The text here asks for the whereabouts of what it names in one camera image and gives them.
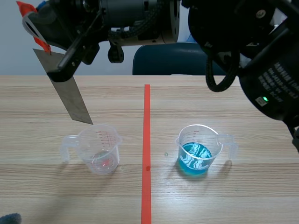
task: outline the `blue fabric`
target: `blue fabric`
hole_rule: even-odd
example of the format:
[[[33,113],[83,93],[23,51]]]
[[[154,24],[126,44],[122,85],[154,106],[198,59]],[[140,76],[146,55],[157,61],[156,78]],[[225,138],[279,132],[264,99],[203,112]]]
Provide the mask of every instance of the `blue fabric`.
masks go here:
[[[21,216],[18,213],[0,217],[0,224],[21,224]]]
[[[205,75],[206,54],[197,43],[145,45],[135,53],[133,75]],[[215,63],[215,75],[225,72]]]

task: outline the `red tape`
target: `red tape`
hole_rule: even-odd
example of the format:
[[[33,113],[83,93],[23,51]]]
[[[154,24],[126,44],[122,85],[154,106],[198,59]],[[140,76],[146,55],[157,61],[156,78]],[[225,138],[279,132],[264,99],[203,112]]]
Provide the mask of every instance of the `red tape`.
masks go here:
[[[144,86],[141,224],[151,224],[150,85]]]

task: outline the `measuring cup with blue liquid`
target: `measuring cup with blue liquid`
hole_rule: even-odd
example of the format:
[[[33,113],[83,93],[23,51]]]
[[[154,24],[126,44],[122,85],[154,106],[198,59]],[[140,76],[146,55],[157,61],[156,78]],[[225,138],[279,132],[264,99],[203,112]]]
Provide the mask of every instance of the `measuring cup with blue liquid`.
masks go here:
[[[120,162],[118,146],[122,138],[108,125],[93,125],[78,135],[68,135],[62,140],[60,154],[63,161],[70,160],[69,148],[96,174],[107,174],[115,170]]]
[[[228,158],[234,159],[239,148],[233,135],[218,134],[205,125],[190,125],[183,128],[176,139],[178,162],[188,174],[206,172],[214,159],[228,148]]]

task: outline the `screw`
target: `screw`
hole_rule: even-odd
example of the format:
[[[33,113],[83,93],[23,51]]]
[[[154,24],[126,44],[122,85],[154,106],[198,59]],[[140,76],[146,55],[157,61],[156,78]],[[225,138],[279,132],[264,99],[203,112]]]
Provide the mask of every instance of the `screw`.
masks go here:
[[[256,13],[256,18],[261,19],[266,15],[266,10],[261,9]]]

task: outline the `cup handle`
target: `cup handle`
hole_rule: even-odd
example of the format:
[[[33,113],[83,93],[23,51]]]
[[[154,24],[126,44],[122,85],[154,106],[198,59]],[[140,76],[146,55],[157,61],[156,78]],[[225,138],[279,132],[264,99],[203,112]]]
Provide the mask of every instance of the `cup handle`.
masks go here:
[[[70,160],[69,148],[78,145],[78,137],[78,135],[68,135],[63,138],[59,151],[64,162]]]
[[[235,142],[235,137],[229,134],[218,134],[217,142],[222,144],[223,147],[228,147],[228,158],[233,160],[236,158],[239,145]]]

